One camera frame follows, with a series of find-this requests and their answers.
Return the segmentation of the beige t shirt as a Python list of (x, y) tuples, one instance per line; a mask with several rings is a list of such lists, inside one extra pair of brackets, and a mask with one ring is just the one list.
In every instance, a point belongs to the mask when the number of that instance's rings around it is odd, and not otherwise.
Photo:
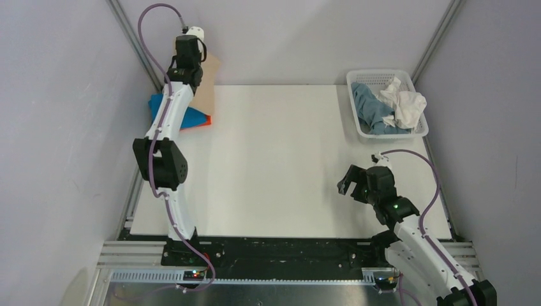
[(208, 53), (206, 61), (202, 63), (203, 75), (201, 84), (197, 88), (192, 102), (189, 104), (190, 107), (209, 116), (214, 115), (215, 111), (214, 85), (220, 67), (220, 60), (213, 54)]

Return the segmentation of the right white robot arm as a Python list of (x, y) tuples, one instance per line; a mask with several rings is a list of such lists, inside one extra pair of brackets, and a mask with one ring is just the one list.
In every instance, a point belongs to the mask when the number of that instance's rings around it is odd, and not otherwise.
[(408, 199), (397, 194), (394, 175), (386, 166), (363, 169), (351, 165), (337, 183), (339, 194), (355, 184), (351, 197), (373, 207), (387, 231), (373, 236), (371, 259), (379, 266), (392, 265), (436, 305), (496, 305), (495, 287), (477, 280), (461, 266), (429, 230)]

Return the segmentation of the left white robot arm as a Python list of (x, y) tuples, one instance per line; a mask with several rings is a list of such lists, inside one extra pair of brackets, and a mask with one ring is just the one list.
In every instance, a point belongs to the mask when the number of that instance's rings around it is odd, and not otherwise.
[(202, 39), (185, 34), (175, 41), (177, 66), (165, 73), (165, 86), (158, 113), (143, 138), (133, 141), (133, 151), (142, 178), (155, 198), (165, 202), (168, 236), (190, 240), (196, 226), (188, 213), (184, 183), (188, 162), (176, 144), (186, 110), (202, 79), (201, 62), (206, 58)]

